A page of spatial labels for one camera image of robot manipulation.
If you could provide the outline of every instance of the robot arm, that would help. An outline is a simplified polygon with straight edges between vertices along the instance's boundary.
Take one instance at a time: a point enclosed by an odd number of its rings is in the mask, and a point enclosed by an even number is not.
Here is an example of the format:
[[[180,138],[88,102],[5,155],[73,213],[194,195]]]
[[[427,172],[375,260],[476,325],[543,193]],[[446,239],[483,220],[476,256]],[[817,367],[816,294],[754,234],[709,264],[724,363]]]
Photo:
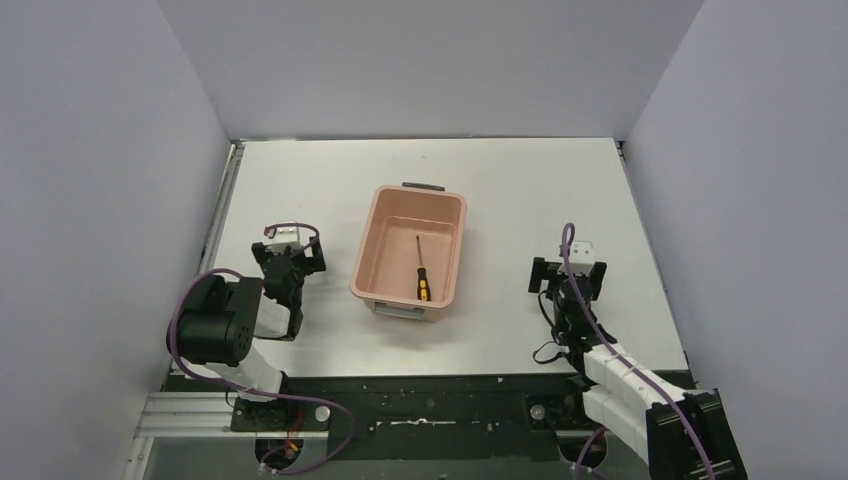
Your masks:
[[[213,275],[189,292],[177,327],[183,358],[246,389],[281,392],[285,388],[285,375],[253,347],[253,339],[294,340],[303,322],[304,279],[327,269],[317,234],[306,246],[300,244],[301,225],[282,222],[267,227],[264,235],[269,243],[251,246],[263,278],[227,282]],[[311,256],[306,254],[307,247]],[[170,332],[166,343],[170,351]],[[250,402],[279,402],[242,391],[238,395]]]
[[[607,265],[595,262],[589,242],[573,242],[569,254],[580,297],[589,306],[600,295]],[[545,280],[545,295],[554,304],[551,335],[560,346],[560,356],[587,380],[581,400],[588,418],[633,449],[648,464],[653,480],[707,478],[670,399],[700,440],[715,478],[747,479],[717,391],[688,392],[640,366],[604,330],[591,309],[597,331],[587,320],[564,265],[535,258],[528,290],[539,293]]]

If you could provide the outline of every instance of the white table surface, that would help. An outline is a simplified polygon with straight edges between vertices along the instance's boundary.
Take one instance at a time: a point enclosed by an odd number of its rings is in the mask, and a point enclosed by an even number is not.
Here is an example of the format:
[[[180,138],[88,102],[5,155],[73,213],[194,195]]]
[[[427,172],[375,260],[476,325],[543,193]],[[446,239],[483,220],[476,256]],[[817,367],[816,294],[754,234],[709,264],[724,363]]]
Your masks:
[[[375,315],[349,289],[374,191],[404,181],[468,202],[456,300],[438,323]],[[594,304],[606,329],[648,368],[688,368],[612,139],[247,142],[214,265],[260,276],[250,245],[280,220],[318,227],[327,262],[306,279],[297,339],[254,342],[291,376],[573,371],[531,359],[550,335],[527,292],[533,257],[557,259],[568,221],[609,264]]]

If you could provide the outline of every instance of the black cable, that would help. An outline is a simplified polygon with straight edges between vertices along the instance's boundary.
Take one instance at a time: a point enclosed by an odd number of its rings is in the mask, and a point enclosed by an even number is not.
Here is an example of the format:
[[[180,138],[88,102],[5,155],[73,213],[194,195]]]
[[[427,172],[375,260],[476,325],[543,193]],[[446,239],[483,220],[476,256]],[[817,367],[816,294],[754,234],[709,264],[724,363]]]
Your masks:
[[[231,391],[232,391],[232,389],[228,388],[227,391],[224,393],[224,401],[227,402],[227,405],[232,407],[233,410],[235,410],[236,406],[234,404],[230,403],[230,392]]]
[[[556,342],[555,342],[555,341],[553,341],[553,340],[548,340],[547,342],[543,343],[541,347],[537,348],[537,349],[533,352],[533,361],[534,361],[534,362],[536,362],[536,363],[537,363],[537,364],[539,364],[539,365],[547,365],[547,364],[549,364],[549,363],[553,363],[553,362],[555,362],[555,361],[559,360],[560,358],[562,358],[562,352],[557,352],[557,353],[556,353],[556,355],[554,355],[553,357],[551,357],[551,358],[549,358],[549,359],[547,359],[547,360],[538,360],[538,359],[536,358],[536,355],[538,355],[538,354],[539,354],[539,352],[541,352],[543,348],[547,347],[547,346],[548,346],[548,345],[550,345],[551,343],[556,344]]]
[[[539,295],[536,296],[536,300],[539,301],[539,310],[542,311],[542,316],[545,317],[545,321],[548,322],[548,325],[550,325],[551,329],[553,329],[553,328],[556,328],[554,326],[554,321],[551,320],[550,315],[548,315],[548,312],[545,311],[545,306],[542,304],[542,295],[544,295],[544,294],[545,294],[544,290],[539,292]]]
[[[280,335],[279,337],[263,337],[261,335],[254,335],[253,338],[254,340],[283,340],[286,338],[286,335],[288,335],[288,333]]]

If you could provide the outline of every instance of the yellow and black handle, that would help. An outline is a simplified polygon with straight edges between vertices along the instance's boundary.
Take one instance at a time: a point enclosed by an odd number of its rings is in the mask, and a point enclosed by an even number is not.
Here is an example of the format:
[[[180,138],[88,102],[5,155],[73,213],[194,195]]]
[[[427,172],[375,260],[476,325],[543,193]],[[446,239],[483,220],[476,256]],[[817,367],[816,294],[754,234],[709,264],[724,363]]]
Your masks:
[[[430,283],[427,281],[427,269],[418,267],[418,300],[430,301]]]

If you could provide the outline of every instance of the screw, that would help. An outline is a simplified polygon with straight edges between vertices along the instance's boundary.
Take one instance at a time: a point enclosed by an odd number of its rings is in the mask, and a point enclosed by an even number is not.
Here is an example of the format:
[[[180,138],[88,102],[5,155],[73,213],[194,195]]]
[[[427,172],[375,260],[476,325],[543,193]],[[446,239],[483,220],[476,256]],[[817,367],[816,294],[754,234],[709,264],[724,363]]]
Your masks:
[[[533,420],[545,419],[545,407],[542,405],[533,405],[530,407],[530,418]]]
[[[328,418],[330,418],[330,407],[321,405],[315,409],[315,420],[326,422]]]

